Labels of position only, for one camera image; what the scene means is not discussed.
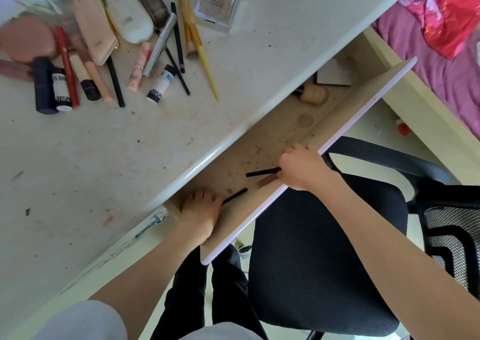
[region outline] person's left hand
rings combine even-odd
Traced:
[[[198,245],[212,234],[222,203],[223,197],[217,196],[213,199],[209,190],[195,191],[185,200],[180,224],[193,234],[194,240],[198,240]]]

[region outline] leg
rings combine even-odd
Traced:
[[[247,296],[248,280],[242,271],[240,255],[233,245],[225,248],[212,262],[214,324],[233,322],[268,340]]]
[[[151,340],[178,340],[205,326],[207,266],[200,263],[197,247],[185,258],[165,299],[165,310]]]

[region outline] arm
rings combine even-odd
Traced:
[[[416,340],[477,338],[480,303],[353,192],[309,146],[286,149],[278,176],[310,191],[338,221],[375,287]]]
[[[185,201],[182,219],[165,240],[90,297],[120,314],[129,340],[138,339],[180,264],[212,233],[223,198],[213,200],[208,190],[194,196]]]

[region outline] red pencil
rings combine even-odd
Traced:
[[[65,78],[67,78],[68,93],[70,94],[71,104],[73,107],[80,106],[80,100],[78,99],[77,85],[75,83],[74,72],[70,64],[67,51],[67,37],[65,31],[60,26],[55,27],[57,35],[58,48],[60,49],[61,59],[63,61],[63,67],[65,69]]]

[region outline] silver mascara tube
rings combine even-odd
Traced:
[[[165,48],[166,41],[169,39],[173,27],[177,23],[177,15],[174,13],[171,13],[168,20],[166,21],[165,27],[163,28],[162,32],[160,33],[160,36],[155,44],[155,47],[153,48],[152,55],[150,56],[150,59],[148,60],[147,65],[145,66],[145,69],[143,70],[143,75],[146,77],[149,77],[152,75],[153,70],[155,69],[157,62],[159,61],[160,54]]]

